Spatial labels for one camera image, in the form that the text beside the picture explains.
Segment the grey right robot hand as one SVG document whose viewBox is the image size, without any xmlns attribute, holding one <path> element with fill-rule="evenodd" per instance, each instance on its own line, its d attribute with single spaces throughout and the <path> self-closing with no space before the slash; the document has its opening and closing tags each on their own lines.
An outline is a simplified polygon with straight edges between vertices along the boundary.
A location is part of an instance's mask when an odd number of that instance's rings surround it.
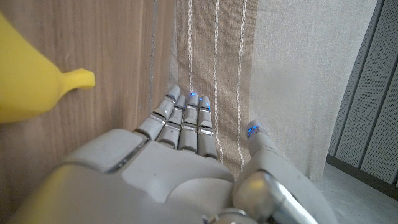
<svg viewBox="0 0 398 224">
<path fill-rule="evenodd" d="M 210 101 L 173 86 L 134 131 L 69 154 L 11 223 L 336 223 L 323 194 L 258 121 L 234 177 L 216 148 Z"/>
</svg>

